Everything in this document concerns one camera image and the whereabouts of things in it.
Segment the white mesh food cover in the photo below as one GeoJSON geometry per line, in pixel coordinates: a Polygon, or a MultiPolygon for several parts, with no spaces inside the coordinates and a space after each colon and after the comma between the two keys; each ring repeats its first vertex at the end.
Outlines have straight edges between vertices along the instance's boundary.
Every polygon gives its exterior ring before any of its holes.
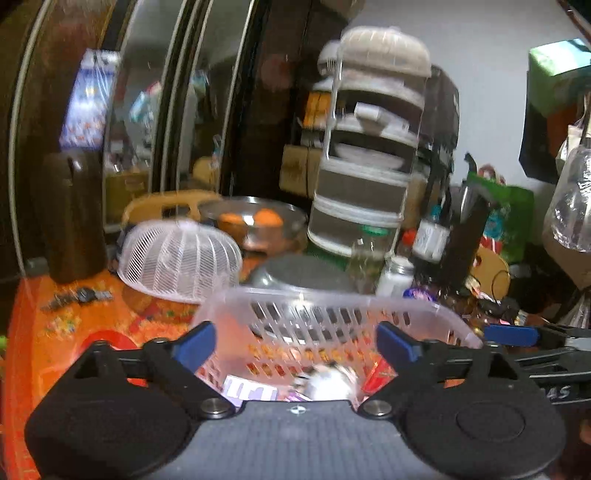
{"type": "Polygon", "coordinates": [[[154,298],[201,304],[235,287],[242,251],[228,234],[190,219],[141,222],[125,236],[117,275],[154,298]]]}

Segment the dark wooden wardrobe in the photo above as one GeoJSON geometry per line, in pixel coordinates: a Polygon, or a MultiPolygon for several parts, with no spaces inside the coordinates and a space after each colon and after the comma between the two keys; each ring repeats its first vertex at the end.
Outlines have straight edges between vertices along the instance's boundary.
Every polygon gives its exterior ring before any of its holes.
{"type": "Polygon", "coordinates": [[[59,138],[87,49],[118,52],[102,147],[103,231],[148,193],[280,199],[283,149],[318,55],[360,1],[5,1],[1,5],[1,278],[41,267],[31,183],[59,138]]]}

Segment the dark red-topped box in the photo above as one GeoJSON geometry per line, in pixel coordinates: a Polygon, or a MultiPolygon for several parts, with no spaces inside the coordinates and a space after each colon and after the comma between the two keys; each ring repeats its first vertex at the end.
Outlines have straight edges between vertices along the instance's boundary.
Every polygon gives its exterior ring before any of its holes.
{"type": "Polygon", "coordinates": [[[374,367],[367,375],[362,387],[363,394],[366,396],[374,395],[396,376],[396,371],[394,371],[384,358],[381,358],[374,364],[374,367]]]}

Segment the hanging clear plastic bag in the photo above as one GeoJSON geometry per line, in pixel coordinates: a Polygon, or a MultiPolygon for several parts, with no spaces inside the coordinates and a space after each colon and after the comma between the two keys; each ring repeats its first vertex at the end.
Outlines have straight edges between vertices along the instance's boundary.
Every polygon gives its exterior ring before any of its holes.
{"type": "Polygon", "coordinates": [[[590,138],[568,155],[544,219],[544,231],[566,249],[590,252],[590,138]]]}

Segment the clear plastic basket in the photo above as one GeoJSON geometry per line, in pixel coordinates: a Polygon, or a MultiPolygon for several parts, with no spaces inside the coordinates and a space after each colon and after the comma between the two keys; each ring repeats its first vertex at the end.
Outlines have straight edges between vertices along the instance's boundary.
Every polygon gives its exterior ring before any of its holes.
{"type": "Polygon", "coordinates": [[[294,377],[315,364],[351,367],[362,387],[381,359],[377,327],[390,322],[417,340],[478,349],[482,342],[454,312],[437,303],[332,291],[280,291],[235,287],[202,304],[192,323],[209,321],[215,350],[197,376],[221,393],[228,375],[272,385],[276,401],[301,401],[294,377]]]}

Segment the purple small box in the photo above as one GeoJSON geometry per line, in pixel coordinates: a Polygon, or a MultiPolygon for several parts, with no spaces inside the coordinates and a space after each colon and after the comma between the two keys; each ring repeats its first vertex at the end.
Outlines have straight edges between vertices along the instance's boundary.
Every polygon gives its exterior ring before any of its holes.
{"type": "Polygon", "coordinates": [[[245,401],[276,401],[279,390],[272,385],[228,375],[222,384],[221,394],[235,408],[240,408],[245,401]]]}

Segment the blue calendar poster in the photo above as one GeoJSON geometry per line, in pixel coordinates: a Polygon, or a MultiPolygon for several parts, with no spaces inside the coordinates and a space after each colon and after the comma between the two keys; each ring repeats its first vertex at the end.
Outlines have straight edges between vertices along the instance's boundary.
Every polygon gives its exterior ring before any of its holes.
{"type": "Polygon", "coordinates": [[[103,144],[106,117],[120,55],[87,49],[77,71],[59,138],[61,150],[98,151],[103,144]]]}

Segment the green-lid clear jar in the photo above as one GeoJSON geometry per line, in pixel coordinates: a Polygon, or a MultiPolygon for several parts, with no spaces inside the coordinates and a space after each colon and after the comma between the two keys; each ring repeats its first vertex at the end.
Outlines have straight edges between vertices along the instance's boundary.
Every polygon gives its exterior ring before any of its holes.
{"type": "Polygon", "coordinates": [[[346,272],[360,294],[375,291],[389,250],[389,235],[386,228],[363,226],[361,237],[353,243],[346,272]]]}

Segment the tiered white food rack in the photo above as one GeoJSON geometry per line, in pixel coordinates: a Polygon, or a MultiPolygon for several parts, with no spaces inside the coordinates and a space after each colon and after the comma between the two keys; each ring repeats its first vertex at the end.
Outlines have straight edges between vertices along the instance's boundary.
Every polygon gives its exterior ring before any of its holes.
{"type": "Polygon", "coordinates": [[[431,76],[427,47],[397,28],[342,34],[308,223],[312,244],[349,257],[363,228],[385,230],[389,245],[397,240],[431,76]]]}

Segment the grey upturned metal bowl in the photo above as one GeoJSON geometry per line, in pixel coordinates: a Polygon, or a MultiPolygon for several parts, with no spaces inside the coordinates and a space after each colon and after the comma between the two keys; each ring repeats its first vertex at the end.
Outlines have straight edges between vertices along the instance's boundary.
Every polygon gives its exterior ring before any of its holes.
{"type": "Polygon", "coordinates": [[[249,273],[245,285],[252,288],[294,292],[308,290],[358,292],[348,274],[331,262],[294,253],[263,261],[249,273]]]}

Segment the dark kettle jug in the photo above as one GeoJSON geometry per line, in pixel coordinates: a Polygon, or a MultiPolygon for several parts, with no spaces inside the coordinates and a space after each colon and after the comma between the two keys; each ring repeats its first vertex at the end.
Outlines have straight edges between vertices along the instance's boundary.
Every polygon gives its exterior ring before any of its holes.
{"type": "Polygon", "coordinates": [[[444,290],[458,290],[465,285],[485,225],[496,206],[490,191],[476,181],[452,189],[451,213],[446,218],[450,235],[437,274],[444,290]]]}

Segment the white round plush toy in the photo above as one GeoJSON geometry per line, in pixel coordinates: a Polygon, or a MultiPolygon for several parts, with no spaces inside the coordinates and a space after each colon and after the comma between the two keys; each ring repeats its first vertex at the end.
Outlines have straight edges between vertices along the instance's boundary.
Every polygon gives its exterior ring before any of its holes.
{"type": "Polygon", "coordinates": [[[310,401],[353,403],[358,399],[359,377],[353,368],[337,362],[315,364],[297,374],[290,389],[310,401]]]}

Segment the white-label dark bottle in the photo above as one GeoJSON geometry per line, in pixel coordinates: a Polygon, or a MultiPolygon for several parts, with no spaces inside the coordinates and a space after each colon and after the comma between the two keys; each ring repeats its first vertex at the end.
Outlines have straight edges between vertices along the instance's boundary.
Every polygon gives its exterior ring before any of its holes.
{"type": "Polygon", "coordinates": [[[431,213],[419,224],[412,247],[413,256],[433,264],[439,263],[450,233],[450,228],[442,214],[442,207],[435,205],[431,213]]]}

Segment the dark brown thermos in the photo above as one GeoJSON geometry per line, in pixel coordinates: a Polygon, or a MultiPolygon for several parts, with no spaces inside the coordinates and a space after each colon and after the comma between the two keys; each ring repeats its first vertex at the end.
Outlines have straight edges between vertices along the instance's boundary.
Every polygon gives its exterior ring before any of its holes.
{"type": "Polygon", "coordinates": [[[31,183],[50,278],[70,284],[106,268],[102,171],[95,153],[68,149],[43,157],[31,183]]]}

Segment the metal bowl with oranges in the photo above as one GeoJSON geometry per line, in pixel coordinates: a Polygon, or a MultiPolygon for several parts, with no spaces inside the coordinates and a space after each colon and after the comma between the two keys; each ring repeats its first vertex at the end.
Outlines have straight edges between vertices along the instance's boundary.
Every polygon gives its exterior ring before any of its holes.
{"type": "Polygon", "coordinates": [[[273,256],[307,243],[308,216],[294,205],[246,196],[207,201],[198,211],[202,223],[228,233],[243,251],[273,256]]]}

